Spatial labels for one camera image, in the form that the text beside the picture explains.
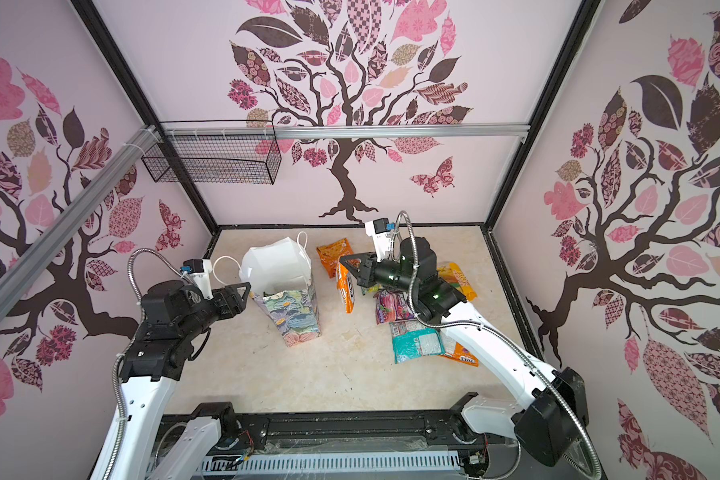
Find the orange white snack bag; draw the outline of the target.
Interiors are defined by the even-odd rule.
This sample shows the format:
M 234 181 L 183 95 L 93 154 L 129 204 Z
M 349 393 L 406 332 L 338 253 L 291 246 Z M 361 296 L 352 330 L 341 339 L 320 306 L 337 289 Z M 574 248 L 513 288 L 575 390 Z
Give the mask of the orange white snack bag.
M 337 290 L 344 304 L 345 312 L 351 314 L 355 306 L 355 294 L 352 276 L 349 270 L 341 263 L 336 268 Z

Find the purple candy snack bag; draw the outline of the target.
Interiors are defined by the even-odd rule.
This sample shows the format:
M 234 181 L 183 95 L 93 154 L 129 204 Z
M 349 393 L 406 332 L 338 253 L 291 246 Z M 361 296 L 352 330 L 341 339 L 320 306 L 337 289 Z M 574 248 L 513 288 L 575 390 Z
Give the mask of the purple candy snack bag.
M 375 320 L 377 324 L 405 322 L 414 319 L 402 292 L 381 290 L 374 295 Z

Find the patterned paper bag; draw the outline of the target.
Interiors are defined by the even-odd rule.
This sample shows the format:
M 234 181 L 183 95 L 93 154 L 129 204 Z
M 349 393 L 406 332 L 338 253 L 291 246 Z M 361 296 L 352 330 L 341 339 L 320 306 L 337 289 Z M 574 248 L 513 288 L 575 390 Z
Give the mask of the patterned paper bag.
M 251 247 L 240 260 L 231 255 L 214 259 L 231 261 L 237 278 L 250 284 L 248 297 L 267 315 L 285 344 L 293 347 L 321 335 L 319 308 L 312 261 L 306 246 L 308 235 L 284 237 L 274 243 Z

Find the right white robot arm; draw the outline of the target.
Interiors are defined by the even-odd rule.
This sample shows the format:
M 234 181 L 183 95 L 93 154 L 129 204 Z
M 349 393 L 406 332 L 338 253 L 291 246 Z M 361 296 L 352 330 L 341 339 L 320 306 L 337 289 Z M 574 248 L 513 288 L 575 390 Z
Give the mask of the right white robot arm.
M 425 238 L 404 239 L 397 260 L 366 252 L 345 255 L 339 263 L 362 287 L 380 285 L 403 293 L 416 322 L 465 347 L 502 382 L 510 401 L 475 396 L 458 408 L 473 433 L 512 439 L 545 466 L 566 460 L 590 479 L 601 477 L 602 465 L 586 431 L 582 377 L 533 356 L 494 327 L 439 275 Z

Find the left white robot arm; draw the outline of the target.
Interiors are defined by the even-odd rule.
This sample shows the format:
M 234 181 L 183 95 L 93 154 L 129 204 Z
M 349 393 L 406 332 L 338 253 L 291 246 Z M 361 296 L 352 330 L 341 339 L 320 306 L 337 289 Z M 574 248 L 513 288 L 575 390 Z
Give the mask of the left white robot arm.
M 114 365 L 116 412 L 92 478 L 144 478 L 165 409 L 185 364 L 197 356 L 194 340 L 243 313 L 250 290 L 243 282 L 204 295 L 181 280 L 149 288 L 140 301 L 145 317 Z

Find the orange chip snack bag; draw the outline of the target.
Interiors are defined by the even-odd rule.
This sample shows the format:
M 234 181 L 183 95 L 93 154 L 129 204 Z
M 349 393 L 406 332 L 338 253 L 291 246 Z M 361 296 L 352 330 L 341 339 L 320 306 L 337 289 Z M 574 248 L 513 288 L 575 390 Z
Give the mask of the orange chip snack bag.
M 331 244 L 318 246 L 316 252 L 330 278 L 336 277 L 340 258 L 354 254 L 347 238 L 342 238 Z

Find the teal snack bag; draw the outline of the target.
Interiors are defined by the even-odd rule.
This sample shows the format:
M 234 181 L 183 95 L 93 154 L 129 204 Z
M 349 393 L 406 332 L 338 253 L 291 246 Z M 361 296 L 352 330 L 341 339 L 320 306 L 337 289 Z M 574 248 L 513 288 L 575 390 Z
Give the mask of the teal snack bag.
M 390 330 L 396 364 L 445 353 L 437 331 L 417 321 L 393 322 Z

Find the yellow corn snack bag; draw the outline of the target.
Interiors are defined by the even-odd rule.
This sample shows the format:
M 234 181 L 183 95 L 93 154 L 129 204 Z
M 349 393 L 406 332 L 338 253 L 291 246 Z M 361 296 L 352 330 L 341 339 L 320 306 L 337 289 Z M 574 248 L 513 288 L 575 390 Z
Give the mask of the yellow corn snack bag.
M 468 301 L 473 301 L 478 297 L 466 275 L 455 262 L 445 262 L 438 266 L 437 271 L 444 281 L 461 292 Z

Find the orange snack bag right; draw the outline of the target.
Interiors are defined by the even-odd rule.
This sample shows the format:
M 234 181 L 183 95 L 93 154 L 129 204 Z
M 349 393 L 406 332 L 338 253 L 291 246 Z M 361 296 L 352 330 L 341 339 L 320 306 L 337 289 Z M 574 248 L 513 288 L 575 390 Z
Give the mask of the orange snack bag right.
M 473 367 L 479 366 L 479 360 L 464 346 L 453 340 L 445 333 L 440 333 L 439 336 L 443 345 L 443 353 L 441 354 L 441 357 Z

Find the black base frame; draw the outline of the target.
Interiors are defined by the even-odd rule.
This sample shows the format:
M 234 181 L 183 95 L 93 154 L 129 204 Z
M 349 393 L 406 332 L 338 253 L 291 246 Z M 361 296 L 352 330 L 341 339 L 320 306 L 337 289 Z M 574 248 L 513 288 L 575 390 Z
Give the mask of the black base frame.
M 501 436 L 475 434 L 454 409 L 242 413 L 235 430 L 200 456 L 455 451 L 461 472 L 227 476 L 205 479 L 584 479 L 566 460 L 545 466 Z

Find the rear aluminium rail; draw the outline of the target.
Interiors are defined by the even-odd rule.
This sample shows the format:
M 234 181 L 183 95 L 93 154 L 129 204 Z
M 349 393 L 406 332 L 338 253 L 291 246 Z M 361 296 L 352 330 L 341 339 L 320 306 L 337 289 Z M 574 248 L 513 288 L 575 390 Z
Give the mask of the rear aluminium rail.
M 396 126 L 265 126 L 265 127 L 200 127 L 169 128 L 164 132 L 171 138 L 179 136 L 201 137 L 260 136 L 278 140 L 301 139 L 360 139 L 360 138 L 418 138 L 418 137 L 519 137 L 525 139 L 530 126 L 522 123 L 472 123 L 451 125 L 396 125 Z

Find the aluminium rail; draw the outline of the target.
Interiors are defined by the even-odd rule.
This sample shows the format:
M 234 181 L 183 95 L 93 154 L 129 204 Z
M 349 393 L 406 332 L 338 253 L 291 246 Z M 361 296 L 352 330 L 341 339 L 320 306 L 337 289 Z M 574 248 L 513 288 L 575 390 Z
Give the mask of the aluminium rail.
M 360 138 L 418 138 L 418 137 L 519 137 L 525 139 L 530 126 L 522 123 L 472 123 L 451 125 L 396 125 L 396 126 L 265 126 L 265 127 L 200 127 L 169 128 L 164 132 L 171 138 L 179 136 L 201 137 L 260 136 L 278 140 L 301 139 L 360 139 Z
M 153 126 L 143 126 L 116 153 L 72 202 L 56 217 L 54 223 L 19 257 L 14 267 L 0 279 L 0 323 L 21 296 L 83 225 L 85 219 L 104 200 L 107 193 L 158 140 Z

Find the left aluminium rail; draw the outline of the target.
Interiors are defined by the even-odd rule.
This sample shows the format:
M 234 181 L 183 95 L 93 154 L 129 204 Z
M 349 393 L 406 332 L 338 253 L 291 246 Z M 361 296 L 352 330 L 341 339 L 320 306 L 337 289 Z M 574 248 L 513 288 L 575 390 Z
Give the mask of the left aluminium rail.
M 14 267 L 0 279 L 0 323 L 21 296 L 83 225 L 85 219 L 104 200 L 107 193 L 158 140 L 153 126 L 143 126 L 116 153 L 72 202 L 56 217 L 54 223 L 19 257 Z

